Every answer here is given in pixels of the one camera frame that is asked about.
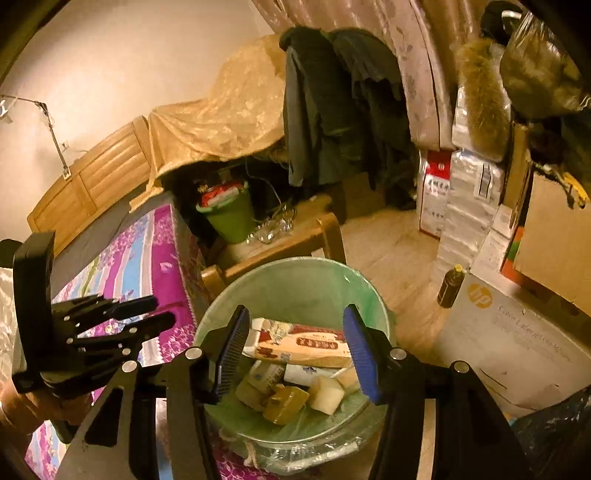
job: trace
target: purple bedsheet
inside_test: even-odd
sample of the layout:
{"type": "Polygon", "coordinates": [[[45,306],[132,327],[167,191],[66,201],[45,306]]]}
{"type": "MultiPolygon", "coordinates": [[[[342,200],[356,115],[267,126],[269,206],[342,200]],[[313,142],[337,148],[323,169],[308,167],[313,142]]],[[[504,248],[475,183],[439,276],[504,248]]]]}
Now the purple bedsheet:
{"type": "MultiPolygon", "coordinates": [[[[173,312],[176,323],[174,328],[144,343],[139,361],[144,366],[168,362],[191,346],[196,326],[209,305],[201,279],[203,268],[203,256],[196,238],[175,208],[164,205],[147,213],[119,235],[62,289],[55,301],[94,293],[126,300],[155,295],[158,310],[173,312]]],[[[110,320],[91,329],[86,335],[118,333],[125,324],[138,319],[137,317],[124,322],[110,320]]],[[[163,443],[166,443],[164,437],[167,429],[162,411],[164,405],[159,402],[157,406],[157,432],[163,443]]],[[[230,454],[218,440],[216,436],[212,438],[215,458],[223,479],[276,478],[267,472],[242,466],[241,459],[230,454]]],[[[33,435],[27,452],[27,462],[41,480],[53,480],[66,448],[58,440],[51,423],[45,422],[33,435]]],[[[161,468],[161,480],[166,476],[161,468]]]]}

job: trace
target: green bucket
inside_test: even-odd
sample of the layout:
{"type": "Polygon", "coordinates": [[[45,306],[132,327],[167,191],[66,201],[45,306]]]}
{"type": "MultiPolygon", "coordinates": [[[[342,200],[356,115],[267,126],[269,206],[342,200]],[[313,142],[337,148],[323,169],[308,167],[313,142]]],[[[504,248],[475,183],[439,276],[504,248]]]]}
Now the green bucket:
{"type": "Polygon", "coordinates": [[[214,207],[196,205],[195,208],[205,215],[216,232],[229,244],[239,244],[246,240],[256,227],[247,182],[244,182],[237,197],[214,207]]]}
{"type": "MultiPolygon", "coordinates": [[[[199,345],[207,332],[228,324],[238,305],[251,319],[265,317],[342,330],[343,311],[355,303],[369,327],[382,330],[390,341],[388,310],[372,284],[359,272],[325,258],[294,257],[262,265],[229,285],[205,312],[195,335],[199,345]]],[[[252,360],[243,356],[230,394],[206,410],[247,456],[245,442],[254,444],[261,467],[278,474],[295,473],[328,459],[353,453],[380,427],[385,415],[358,391],[347,396],[332,416],[304,407],[286,426],[276,426],[234,395],[252,360]]]]}

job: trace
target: metal screw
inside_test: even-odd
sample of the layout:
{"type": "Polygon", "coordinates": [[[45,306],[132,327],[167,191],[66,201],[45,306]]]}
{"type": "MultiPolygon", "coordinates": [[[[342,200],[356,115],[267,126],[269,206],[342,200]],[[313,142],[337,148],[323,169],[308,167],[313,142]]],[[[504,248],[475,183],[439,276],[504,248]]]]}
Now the metal screw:
{"type": "Polygon", "coordinates": [[[459,360],[454,362],[453,369],[459,374],[467,374],[470,371],[470,365],[468,365],[463,360],[459,360]]]}
{"type": "Polygon", "coordinates": [[[202,355],[203,355],[203,350],[201,350],[200,348],[197,348],[197,347],[190,348],[189,350],[187,350],[185,352],[185,356],[189,360],[196,360],[197,358],[199,358],[202,355]]]}
{"type": "Polygon", "coordinates": [[[133,360],[127,360],[123,365],[121,365],[121,370],[123,370],[126,374],[130,374],[138,368],[138,364],[133,360]]]}
{"type": "Polygon", "coordinates": [[[406,352],[401,348],[393,348],[390,350],[390,356],[395,360],[404,360],[406,358],[406,352]]]}

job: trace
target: soap bar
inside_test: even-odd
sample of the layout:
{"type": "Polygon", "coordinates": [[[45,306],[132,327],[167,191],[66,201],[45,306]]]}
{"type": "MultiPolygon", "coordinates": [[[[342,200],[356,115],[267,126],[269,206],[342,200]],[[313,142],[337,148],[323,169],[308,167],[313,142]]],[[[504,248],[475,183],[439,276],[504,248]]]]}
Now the soap bar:
{"type": "Polygon", "coordinates": [[[343,368],[351,362],[342,331],[264,318],[252,320],[243,353],[260,360],[312,367],[343,368]]]}
{"type": "Polygon", "coordinates": [[[273,392],[273,385],[281,381],[283,373],[285,373],[285,365],[257,360],[246,376],[246,380],[259,392],[270,395],[273,392]]]}
{"type": "Polygon", "coordinates": [[[256,411],[263,411],[265,407],[262,405],[266,399],[266,395],[259,392],[255,387],[246,381],[244,378],[236,387],[234,392],[236,398],[244,403],[246,406],[256,411]]]}
{"type": "Polygon", "coordinates": [[[359,385],[359,378],[357,378],[357,372],[353,366],[342,368],[332,375],[331,378],[334,378],[340,383],[340,386],[343,387],[343,390],[345,391],[345,395],[351,395],[361,388],[361,385],[359,385]]]}
{"type": "Polygon", "coordinates": [[[308,405],[314,410],[332,415],[345,397],[345,391],[334,378],[316,377],[310,386],[308,405]]]}
{"type": "Polygon", "coordinates": [[[277,384],[262,416],[276,425],[287,425],[306,404],[309,394],[297,387],[277,384]]]}
{"type": "Polygon", "coordinates": [[[285,367],[284,380],[288,383],[295,383],[297,385],[309,387],[312,385],[312,380],[318,377],[318,375],[323,377],[332,377],[338,372],[340,372],[340,370],[336,368],[310,367],[308,365],[287,365],[285,367]]]}

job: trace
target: bed frame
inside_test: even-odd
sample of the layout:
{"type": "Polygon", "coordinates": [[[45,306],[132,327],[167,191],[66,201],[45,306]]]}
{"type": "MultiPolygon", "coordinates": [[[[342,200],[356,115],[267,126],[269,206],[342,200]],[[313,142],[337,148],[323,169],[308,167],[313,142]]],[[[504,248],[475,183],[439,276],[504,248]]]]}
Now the bed frame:
{"type": "Polygon", "coordinates": [[[148,122],[139,116],[109,135],[59,178],[27,217],[33,232],[54,230],[58,255],[86,227],[150,176],[148,122]]]}

